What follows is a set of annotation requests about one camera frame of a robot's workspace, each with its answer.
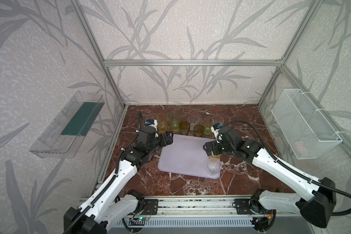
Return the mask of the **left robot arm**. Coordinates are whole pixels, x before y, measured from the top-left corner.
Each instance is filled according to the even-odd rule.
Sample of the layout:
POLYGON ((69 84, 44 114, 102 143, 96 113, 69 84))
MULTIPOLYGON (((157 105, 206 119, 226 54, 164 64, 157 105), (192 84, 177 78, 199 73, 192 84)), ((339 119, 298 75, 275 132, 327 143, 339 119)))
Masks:
POLYGON ((143 194, 131 191, 120 201, 117 196, 129 180, 158 148, 173 143, 173 132, 161 134, 154 125, 142 127, 127 147, 121 150, 116 167, 103 184, 79 208, 64 215, 65 234, 106 234, 125 216, 141 210, 143 194))

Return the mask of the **small clear faceted glass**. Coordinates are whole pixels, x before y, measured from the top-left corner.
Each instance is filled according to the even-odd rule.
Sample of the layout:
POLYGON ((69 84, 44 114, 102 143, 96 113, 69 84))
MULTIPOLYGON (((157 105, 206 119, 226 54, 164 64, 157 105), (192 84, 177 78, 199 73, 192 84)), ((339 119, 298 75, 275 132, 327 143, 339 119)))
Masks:
POLYGON ((207 172, 211 176, 217 176, 220 174, 222 169, 222 162, 217 158, 210 158, 207 161, 207 172))

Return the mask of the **small yellow cup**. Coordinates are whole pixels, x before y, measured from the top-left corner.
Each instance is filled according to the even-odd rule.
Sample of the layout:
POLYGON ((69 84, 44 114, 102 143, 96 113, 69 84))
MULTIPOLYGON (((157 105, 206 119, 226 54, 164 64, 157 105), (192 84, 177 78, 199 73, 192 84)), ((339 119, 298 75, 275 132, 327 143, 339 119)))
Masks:
POLYGON ((220 154, 219 152, 217 152, 217 153, 211 152, 211 155, 209 156, 209 158, 211 158, 211 159, 220 159, 221 156, 222 156, 222 154, 220 154))

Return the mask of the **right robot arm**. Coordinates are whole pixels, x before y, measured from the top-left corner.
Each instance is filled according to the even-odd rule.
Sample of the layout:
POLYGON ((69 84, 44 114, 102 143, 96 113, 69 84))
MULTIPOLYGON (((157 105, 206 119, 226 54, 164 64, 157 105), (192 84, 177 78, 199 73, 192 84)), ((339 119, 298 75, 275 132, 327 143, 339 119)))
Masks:
POLYGON ((244 140, 229 123, 216 123, 211 132, 215 140, 203 145, 208 156, 234 156, 263 169, 293 190, 287 194, 257 189, 249 202, 253 213, 280 210, 299 214, 319 228, 326 228, 332 216, 351 214, 351 194, 336 189, 331 179, 311 176, 275 156, 261 136, 259 141, 244 140))

